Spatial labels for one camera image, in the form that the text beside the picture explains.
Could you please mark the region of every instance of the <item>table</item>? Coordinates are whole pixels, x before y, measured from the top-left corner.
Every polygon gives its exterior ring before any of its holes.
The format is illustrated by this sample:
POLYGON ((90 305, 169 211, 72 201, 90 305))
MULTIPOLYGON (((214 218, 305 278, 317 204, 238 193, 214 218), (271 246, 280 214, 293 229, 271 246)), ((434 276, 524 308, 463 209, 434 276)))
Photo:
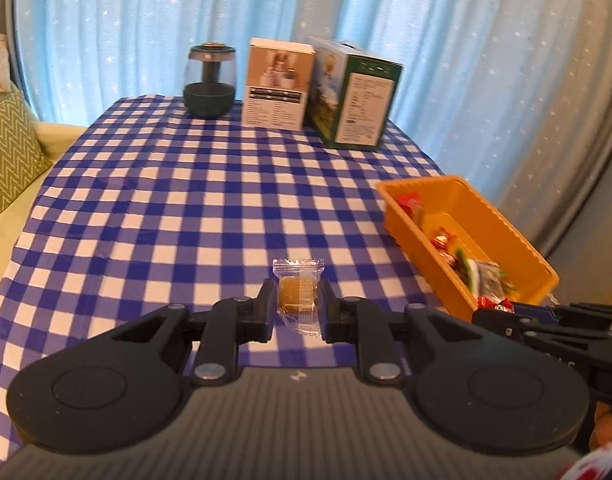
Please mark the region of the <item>table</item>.
MULTIPOLYGON (((379 152, 358 152, 240 117, 240 105, 204 121, 179 98, 121 99, 52 168, 0 283, 0 461, 19 447, 5 396, 20 368, 166 303, 254 297, 273 258, 323 258, 337 294, 384 309, 436 303, 374 189, 437 175, 432 160, 391 123, 379 152)), ((353 361, 350 345, 280 319, 268 344, 241 349, 244 365, 353 361)))

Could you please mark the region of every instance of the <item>orange plastic tray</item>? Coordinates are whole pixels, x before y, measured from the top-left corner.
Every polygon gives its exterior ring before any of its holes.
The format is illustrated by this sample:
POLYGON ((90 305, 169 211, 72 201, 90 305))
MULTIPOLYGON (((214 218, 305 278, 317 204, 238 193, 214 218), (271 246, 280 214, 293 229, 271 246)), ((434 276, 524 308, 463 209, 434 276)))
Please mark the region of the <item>orange plastic tray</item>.
POLYGON ((469 258, 499 264, 517 288, 516 300, 521 303, 539 304, 559 282, 547 261, 462 178, 390 180, 378 183, 377 191, 386 201, 387 231, 453 316, 470 322, 476 300, 430 243, 440 227, 457 235, 451 249, 461 247, 469 258), (395 201, 412 192, 421 198, 423 232, 395 201))

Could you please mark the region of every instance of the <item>green zigzag cushion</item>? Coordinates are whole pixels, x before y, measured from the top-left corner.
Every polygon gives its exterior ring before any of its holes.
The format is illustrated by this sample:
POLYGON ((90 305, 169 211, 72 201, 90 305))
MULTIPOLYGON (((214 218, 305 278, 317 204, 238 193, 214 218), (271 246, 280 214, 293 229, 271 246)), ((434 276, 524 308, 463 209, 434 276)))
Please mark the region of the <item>green zigzag cushion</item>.
POLYGON ((51 167, 18 92, 0 103, 0 213, 51 167))

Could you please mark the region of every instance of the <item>box label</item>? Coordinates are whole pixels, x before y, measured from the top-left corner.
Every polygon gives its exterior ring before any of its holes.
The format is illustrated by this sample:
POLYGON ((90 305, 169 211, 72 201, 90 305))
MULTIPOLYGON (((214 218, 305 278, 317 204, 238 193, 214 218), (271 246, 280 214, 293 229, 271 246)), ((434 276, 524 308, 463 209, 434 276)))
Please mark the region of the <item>box label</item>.
POLYGON ((284 130, 300 130, 307 94, 273 88, 246 87, 242 123, 284 130))
POLYGON ((336 142, 377 144, 394 84, 392 79, 351 73, 336 142))

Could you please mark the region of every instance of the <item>wrapped candy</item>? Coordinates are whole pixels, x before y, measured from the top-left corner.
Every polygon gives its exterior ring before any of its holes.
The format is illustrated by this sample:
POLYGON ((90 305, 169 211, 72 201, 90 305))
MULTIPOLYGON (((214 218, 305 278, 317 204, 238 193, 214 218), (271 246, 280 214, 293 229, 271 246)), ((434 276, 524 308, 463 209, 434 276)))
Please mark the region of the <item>wrapped candy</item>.
POLYGON ((321 335, 317 284, 323 270, 323 260, 273 260, 273 274, 279 278, 277 312, 290 330, 321 335))
POLYGON ((397 197, 397 203, 419 229, 423 225, 423 207, 419 193, 406 193, 397 197))
MULTIPOLYGON (((472 292, 472 295, 477 298, 481 308, 494 308, 509 299, 506 288, 503 286, 505 274, 499 270, 496 263, 467 258, 462 249, 457 249, 455 256, 457 260, 455 272, 457 272, 461 281, 466 284, 468 290, 472 292)), ((507 277, 505 277, 505 283, 508 287, 512 286, 512 282, 507 277)), ((508 312, 514 311, 510 301, 503 303, 503 305, 505 308, 511 309, 508 312)))
POLYGON ((439 256, 451 267, 454 267, 457 262, 455 257, 448 251, 448 245, 454 238, 455 235, 452 232, 448 231, 445 227, 441 227, 439 233, 430 239, 430 243, 439 251, 439 256))
POLYGON ((499 281, 502 284, 505 297, 511 301, 514 300, 517 296, 517 289, 515 288, 514 283, 511 282, 508 274, 503 272, 503 270, 499 271, 499 281))
POLYGON ((582 456, 567 472, 557 478, 559 480, 612 480, 612 442, 582 456))
POLYGON ((502 312, 509 312, 514 314, 514 306, 509 300, 500 301, 500 303, 495 303, 490 298, 486 296, 480 296, 476 299, 476 304, 479 308, 491 308, 494 310, 501 310, 502 312))
POLYGON ((439 233, 434 238, 430 239, 430 243, 436 250, 447 253, 448 245, 454 238, 454 233, 448 231, 445 227, 441 227, 439 228, 439 233))

